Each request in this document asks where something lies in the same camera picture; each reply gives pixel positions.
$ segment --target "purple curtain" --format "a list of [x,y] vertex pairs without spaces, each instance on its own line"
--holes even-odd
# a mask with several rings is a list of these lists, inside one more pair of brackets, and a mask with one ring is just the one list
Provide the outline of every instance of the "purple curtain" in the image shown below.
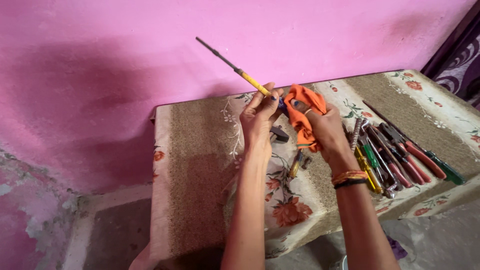
[[480,13],[453,33],[422,73],[480,110]]

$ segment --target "right hand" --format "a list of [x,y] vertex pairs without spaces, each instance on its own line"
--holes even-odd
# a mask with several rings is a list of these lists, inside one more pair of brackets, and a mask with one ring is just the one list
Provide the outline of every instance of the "right hand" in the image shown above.
[[[296,99],[292,99],[290,103],[301,113],[309,109],[305,103]],[[331,103],[326,104],[326,110],[325,115],[312,110],[305,115],[312,125],[315,138],[320,143],[323,159],[330,165],[334,176],[350,170],[360,170],[343,132],[340,111]]]

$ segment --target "rag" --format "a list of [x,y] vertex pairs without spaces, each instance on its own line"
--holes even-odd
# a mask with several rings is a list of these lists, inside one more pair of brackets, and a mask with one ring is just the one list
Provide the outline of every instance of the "rag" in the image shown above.
[[310,125],[307,117],[303,113],[294,109],[290,104],[290,101],[293,98],[305,103],[312,111],[320,115],[327,113],[325,100],[322,95],[296,84],[292,84],[290,92],[284,98],[288,113],[290,114],[289,122],[297,132],[298,149],[308,147],[311,152],[315,153],[322,148],[313,135],[312,125]]

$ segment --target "concrete floor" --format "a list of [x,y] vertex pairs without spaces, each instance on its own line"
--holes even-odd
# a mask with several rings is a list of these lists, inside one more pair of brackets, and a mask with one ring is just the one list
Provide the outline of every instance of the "concrete floor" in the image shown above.
[[[147,245],[150,199],[111,207],[95,215],[84,270],[126,270]],[[382,223],[408,251],[404,270],[480,270],[480,200],[432,217]],[[218,269],[221,250],[204,250],[183,258],[188,269]],[[345,254],[342,232],[323,235],[290,253],[267,260],[268,270],[325,270]]]

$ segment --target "floral tablecloth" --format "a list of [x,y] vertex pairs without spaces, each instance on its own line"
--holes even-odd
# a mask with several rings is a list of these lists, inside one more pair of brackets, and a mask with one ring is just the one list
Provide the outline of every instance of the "floral tablecloth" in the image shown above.
[[[362,103],[367,100],[468,180],[461,186],[440,180],[416,160],[432,182],[397,192],[393,200],[371,193],[380,220],[433,215],[480,197],[480,112],[427,77],[407,70],[304,86],[338,106],[347,126],[359,117],[382,121]],[[223,246],[233,200],[221,206],[216,199],[242,162],[238,118],[251,98],[247,93],[156,109],[150,244],[131,269]],[[297,153],[296,133],[283,115],[275,125],[290,141],[272,145],[265,176],[266,258],[341,230],[331,172],[320,154],[305,152],[313,158],[309,168],[281,184]]]

